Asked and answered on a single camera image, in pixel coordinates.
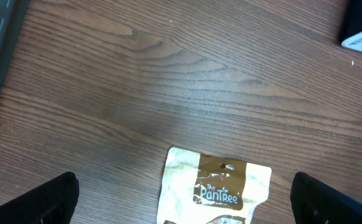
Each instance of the wood grain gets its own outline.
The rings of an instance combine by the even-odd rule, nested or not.
[[[253,223],[293,223],[298,171],[362,202],[345,4],[32,1],[0,97],[0,204],[72,171],[72,223],[154,223],[171,146],[268,164]]]

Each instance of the brown wooden surface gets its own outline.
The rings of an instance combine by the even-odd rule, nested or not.
[[[362,54],[342,0],[34,0],[0,97],[0,204],[65,172],[72,223],[154,223],[168,149],[303,171],[362,202]]]

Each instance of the the pantree logo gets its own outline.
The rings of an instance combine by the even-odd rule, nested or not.
[[[237,197],[231,195],[225,187],[222,189],[216,189],[211,184],[207,184],[207,188],[201,186],[200,188],[200,198],[206,200],[215,200],[217,202],[226,202],[237,204]]]

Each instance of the white and brown package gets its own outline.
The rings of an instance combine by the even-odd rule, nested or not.
[[[268,199],[271,168],[173,147],[157,224],[249,224]]]

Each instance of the wooden table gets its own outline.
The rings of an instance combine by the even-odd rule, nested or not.
[[[362,202],[362,54],[342,0],[35,0],[0,97],[0,204],[65,172],[72,223],[154,223],[178,146],[306,172]]]

